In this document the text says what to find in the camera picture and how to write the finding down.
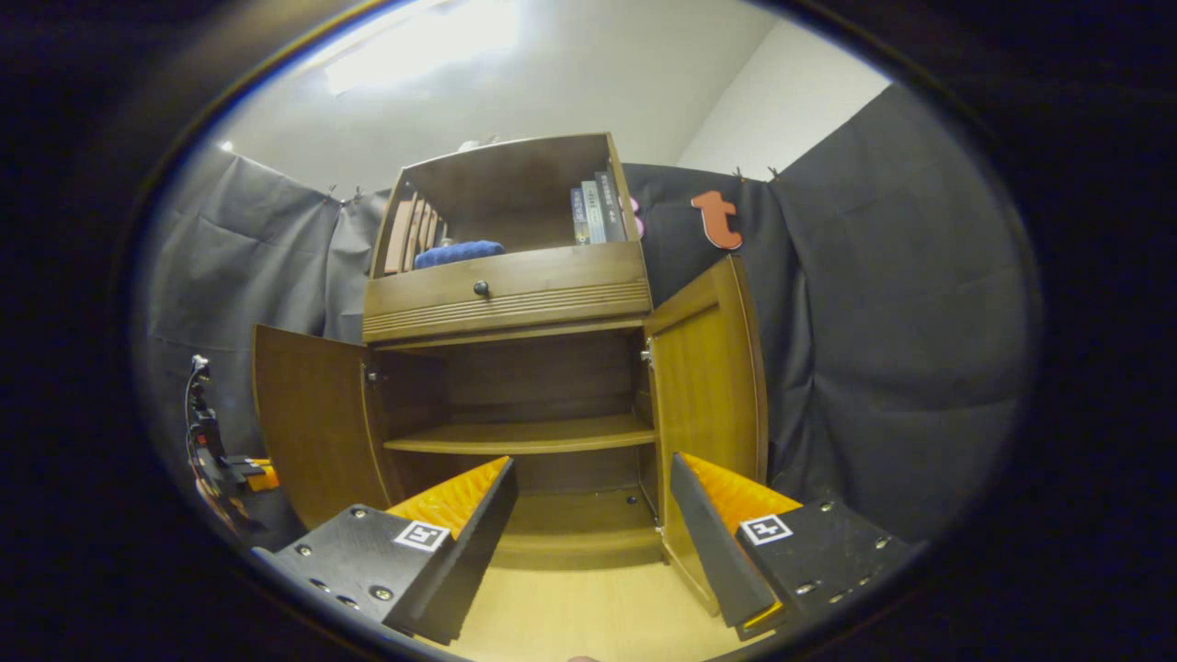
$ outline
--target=book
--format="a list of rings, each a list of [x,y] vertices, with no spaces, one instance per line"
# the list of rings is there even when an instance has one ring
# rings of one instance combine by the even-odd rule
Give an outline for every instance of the book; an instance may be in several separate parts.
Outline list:
[[[413,241],[413,254],[419,256],[425,252],[425,233],[430,229],[430,218],[433,216],[433,205],[425,203],[425,211],[421,212],[421,225],[417,229],[417,238]],[[417,269],[417,260],[413,260],[413,269]]]
[[[413,208],[413,220],[408,225],[408,236],[405,237],[405,264],[400,269],[401,273],[413,270],[413,259],[417,257],[417,237],[421,231],[421,217],[428,205],[423,198],[417,198],[417,206]]]
[[[580,188],[572,190],[572,232],[577,238],[578,246],[588,243],[588,216],[585,212],[585,192]]]
[[[621,204],[617,199],[617,184],[613,183],[613,173],[601,171],[596,177],[597,185],[600,186],[601,211],[605,214],[605,239],[625,241],[625,217],[621,216]]]
[[[408,224],[417,206],[417,194],[412,199],[397,203],[397,212],[392,219],[392,234],[388,240],[388,254],[384,262],[385,273],[399,273],[405,262],[405,239],[408,237]]]
[[[600,187],[596,179],[580,183],[580,190],[585,194],[585,216],[588,217],[588,241],[604,244],[605,239],[605,213],[600,203]]]
[[[438,211],[430,210],[430,224],[423,229],[423,236],[425,237],[425,245],[421,246],[423,250],[428,251],[433,247],[433,238],[438,232]]]

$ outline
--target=cabinet door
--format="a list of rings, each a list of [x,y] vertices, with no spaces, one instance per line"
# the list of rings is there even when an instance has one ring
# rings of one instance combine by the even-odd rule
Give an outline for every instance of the cabinet door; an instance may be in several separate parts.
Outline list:
[[[717,614],[698,552],[670,494],[685,451],[764,483],[767,410],[756,312],[740,258],[727,256],[658,306],[645,324],[658,424],[658,510],[667,560]]]
[[[255,326],[253,399],[261,437],[282,492],[308,529],[353,503],[392,505],[368,421],[377,419],[366,386],[371,352]]]

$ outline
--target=wooden floor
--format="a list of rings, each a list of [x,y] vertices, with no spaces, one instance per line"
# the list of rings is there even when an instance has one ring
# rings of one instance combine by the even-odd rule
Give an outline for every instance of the wooden floor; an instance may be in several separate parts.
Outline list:
[[[439,648],[478,662],[565,662],[578,655],[697,662],[754,641],[742,643],[720,617],[707,616],[660,562],[599,570],[491,565],[461,637]]]

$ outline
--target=blue pillow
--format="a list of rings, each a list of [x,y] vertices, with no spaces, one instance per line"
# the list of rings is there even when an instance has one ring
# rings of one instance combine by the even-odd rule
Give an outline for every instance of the blue pillow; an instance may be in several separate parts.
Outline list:
[[[465,241],[450,246],[438,246],[430,249],[413,258],[413,269],[425,269],[439,264],[452,262],[472,260],[490,256],[501,256],[507,252],[503,244],[497,241]]]

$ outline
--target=letter t cutout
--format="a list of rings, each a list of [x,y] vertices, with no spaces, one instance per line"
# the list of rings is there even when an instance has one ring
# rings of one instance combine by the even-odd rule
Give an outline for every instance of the letter t cutout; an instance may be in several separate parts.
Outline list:
[[[718,191],[691,198],[691,206],[703,210],[703,233],[717,249],[734,251],[744,244],[740,233],[727,226],[727,214],[736,213],[736,205],[724,201]]]

